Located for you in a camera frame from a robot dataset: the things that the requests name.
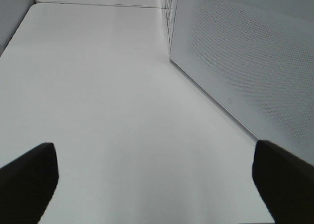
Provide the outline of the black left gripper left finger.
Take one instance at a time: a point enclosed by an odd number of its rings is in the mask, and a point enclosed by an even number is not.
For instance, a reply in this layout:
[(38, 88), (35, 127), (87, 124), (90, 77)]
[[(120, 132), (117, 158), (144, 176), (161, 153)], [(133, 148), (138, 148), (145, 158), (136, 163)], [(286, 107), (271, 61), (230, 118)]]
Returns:
[(0, 169), (0, 222), (37, 224), (58, 185), (55, 146), (42, 143)]

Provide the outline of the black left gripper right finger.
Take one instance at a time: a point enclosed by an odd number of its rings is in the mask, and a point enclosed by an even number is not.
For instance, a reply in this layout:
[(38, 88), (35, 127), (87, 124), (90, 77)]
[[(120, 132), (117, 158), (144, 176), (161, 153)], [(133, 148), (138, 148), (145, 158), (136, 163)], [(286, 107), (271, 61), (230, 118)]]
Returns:
[(253, 182), (277, 224), (314, 222), (314, 168), (271, 141), (258, 140)]

